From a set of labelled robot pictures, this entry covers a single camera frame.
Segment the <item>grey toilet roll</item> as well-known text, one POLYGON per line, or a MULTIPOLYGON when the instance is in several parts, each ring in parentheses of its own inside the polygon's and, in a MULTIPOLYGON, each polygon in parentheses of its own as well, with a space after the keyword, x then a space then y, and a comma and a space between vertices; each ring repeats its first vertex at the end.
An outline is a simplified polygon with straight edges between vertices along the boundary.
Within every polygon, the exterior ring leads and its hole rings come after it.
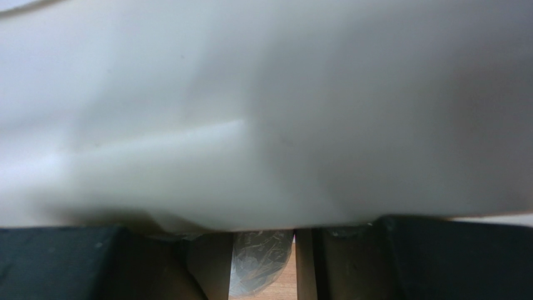
POLYGON ((289 262, 293 240, 293 230, 235 233, 229 297, 254 296, 274 283, 289 262))

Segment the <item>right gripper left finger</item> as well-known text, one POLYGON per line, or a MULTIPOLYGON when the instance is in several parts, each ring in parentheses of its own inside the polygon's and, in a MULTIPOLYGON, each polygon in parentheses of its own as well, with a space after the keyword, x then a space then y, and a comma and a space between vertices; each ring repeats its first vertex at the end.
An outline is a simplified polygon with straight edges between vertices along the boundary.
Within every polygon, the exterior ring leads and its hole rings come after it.
POLYGON ((204 299, 171 244, 126 228, 1 230, 2 299, 204 299))

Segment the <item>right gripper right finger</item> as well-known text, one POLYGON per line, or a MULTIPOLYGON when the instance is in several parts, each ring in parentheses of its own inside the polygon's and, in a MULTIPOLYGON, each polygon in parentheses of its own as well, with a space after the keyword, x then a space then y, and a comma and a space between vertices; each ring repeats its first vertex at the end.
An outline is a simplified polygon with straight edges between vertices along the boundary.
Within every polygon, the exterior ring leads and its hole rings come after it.
POLYGON ((310 230, 311 299, 531 299, 532 228, 431 217, 310 230))

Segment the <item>brown toilet roll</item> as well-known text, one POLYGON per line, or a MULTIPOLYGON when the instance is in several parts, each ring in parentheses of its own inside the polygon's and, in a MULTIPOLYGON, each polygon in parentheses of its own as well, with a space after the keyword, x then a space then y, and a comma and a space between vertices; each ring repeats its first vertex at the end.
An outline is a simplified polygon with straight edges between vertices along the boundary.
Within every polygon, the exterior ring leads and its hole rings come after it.
POLYGON ((1 226, 532 211, 531 1, 2 1, 1 226))

